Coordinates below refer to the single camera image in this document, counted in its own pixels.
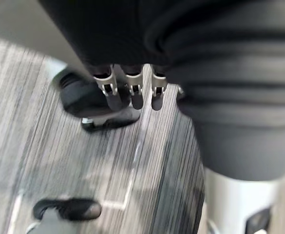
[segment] black fabric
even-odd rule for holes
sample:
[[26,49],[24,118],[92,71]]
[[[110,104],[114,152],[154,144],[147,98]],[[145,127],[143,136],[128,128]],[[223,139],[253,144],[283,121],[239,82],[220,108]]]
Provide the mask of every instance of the black fabric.
[[[168,82],[185,91],[178,106],[194,120],[205,166],[235,179],[284,174],[285,150],[272,158],[268,146],[285,140],[285,1],[40,1],[86,67],[168,65]],[[234,92],[212,98],[198,92],[209,87]],[[239,92],[245,90],[255,93]],[[256,94],[262,91],[265,97]],[[245,129],[253,148],[247,147]],[[284,136],[277,138],[277,132]],[[258,145],[261,138],[265,147]],[[240,147],[231,147],[232,139]],[[246,171],[245,165],[261,166]]]
[[152,53],[144,46],[137,0],[40,2],[86,67],[168,63],[165,55]]

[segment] white tape line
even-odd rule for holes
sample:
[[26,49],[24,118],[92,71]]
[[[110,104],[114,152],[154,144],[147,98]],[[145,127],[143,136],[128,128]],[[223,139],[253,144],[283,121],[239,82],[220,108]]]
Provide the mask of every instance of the white tape line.
[[7,234],[14,234],[14,232],[15,232],[16,222],[17,222],[17,218],[19,215],[23,196],[24,196],[24,190],[20,190],[18,196],[16,197],[14,207],[12,209],[12,214],[11,214]]

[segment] striped carpet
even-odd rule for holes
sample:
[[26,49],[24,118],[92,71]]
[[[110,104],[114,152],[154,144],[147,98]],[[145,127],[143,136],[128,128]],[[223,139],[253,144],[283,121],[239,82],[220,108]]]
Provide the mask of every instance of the striped carpet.
[[151,109],[148,66],[138,123],[88,134],[49,87],[46,59],[0,40],[0,234],[23,234],[44,197],[94,197],[101,217],[81,234],[195,234],[203,174],[191,121],[169,85]]

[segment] floor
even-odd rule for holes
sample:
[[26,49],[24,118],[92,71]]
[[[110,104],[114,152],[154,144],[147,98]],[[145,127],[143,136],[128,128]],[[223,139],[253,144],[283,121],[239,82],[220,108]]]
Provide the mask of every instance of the floor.
[[88,134],[63,112],[45,65],[43,55],[0,40],[0,234],[25,233],[35,202],[58,196],[103,205],[80,233],[196,233],[203,173],[192,123],[177,111],[177,87],[153,111],[145,67],[139,122]]

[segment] white floor marking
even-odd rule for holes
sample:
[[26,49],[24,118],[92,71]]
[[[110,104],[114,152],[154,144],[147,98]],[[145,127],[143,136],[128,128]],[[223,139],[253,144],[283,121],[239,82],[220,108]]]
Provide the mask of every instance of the white floor marking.
[[[148,97],[147,101],[145,103],[145,106],[147,107],[144,113],[144,116],[149,116],[149,113],[151,111],[151,98]],[[140,132],[138,135],[138,143],[137,143],[137,147],[134,153],[134,157],[133,157],[133,161],[131,164],[131,174],[130,174],[130,179],[128,182],[128,186],[127,186],[127,190],[126,190],[126,194],[125,194],[125,198],[123,202],[117,202],[117,201],[108,201],[108,200],[103,200],[103,201],[99,201],[99,203],[106,208],[111,208],[111,209],[116,209],[116,210],[125,210],[127,207],[127,204],[129,202],[130,196],[131,196],[131,191],[133,188],[133,178],[134,178],[134,170],[135,170],[135,166],[136,166],[136,162],[138,160],[138,155],[140,152],[140,147],[142,146],[142,143],[144,141],[144,136],[146,135],[146,131],[147,131],[147,126],[148,126],[148,120],[147,118],[145,118],[144,116],[142,118],[141,121],[141,128],[140,128]]]
[[7,234],[14,234],[14,232],[15,232],[16,222],[17,222],[17,218],[19,215],[23,196],[24,196],[24,190],[20,190],[18,193],[18,196],[16,197],[14,207],[12,209],[12,214],[11,214]]

